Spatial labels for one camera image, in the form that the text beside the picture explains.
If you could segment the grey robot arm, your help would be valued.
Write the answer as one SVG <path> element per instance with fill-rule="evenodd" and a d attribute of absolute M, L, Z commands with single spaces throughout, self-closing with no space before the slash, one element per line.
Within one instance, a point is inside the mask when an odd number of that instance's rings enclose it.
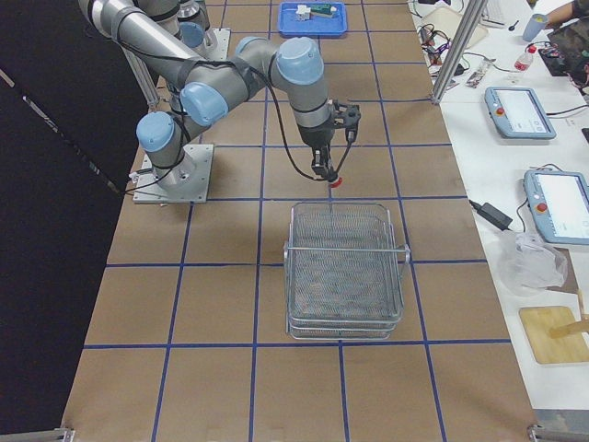
<path fill-rule="evenodd" d="M 174 17 L 166 17 L 159 24 L 203 58 L 224 60 L 230 40 L 229 29 L 213 28 L 204 1 L 178 1 Z"/>
<path fill-rule="evenodd" d="M 178 1 L 82 1 L 79 8 L 101 36 L 167 82 L 171 110 L 144 116 L 136 128 L 156 187 L 178 192 L 193 181 L 198 167 L 186 153 L 188 143 L 263 88 L 287 95 L 301 139 L 313 153 L 309 178 L 337 181 L 330 157 L 336 105 L 329 99 L 324 62 L 313 40 L 293 38 L 276 45 L 245 38 L 233 56 L 210 60 L 188 44 Z"/>

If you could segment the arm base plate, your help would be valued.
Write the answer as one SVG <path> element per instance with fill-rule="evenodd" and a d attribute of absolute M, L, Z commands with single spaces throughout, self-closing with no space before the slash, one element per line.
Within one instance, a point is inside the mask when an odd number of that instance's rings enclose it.
<path fill-rule="evenodd" d="M 208 60 L 224 60 L 227 57 L 229 41 L 230 29 L 206 30 L 202 43 L 202 55 Z"/>
<path fill-rule="evenodd" d="M 207 201 L 210 174 L 214 157 L 211 144 L 187 144 L 183 147 L 184 158 L 162 181 L 156 182 L 164 170 L 153 174 L 151 161 L 144 154 L 142 169 L 146 173 L 137 176 L 133 189 L 133 201 L 136 204 L 202 204 Z"/>

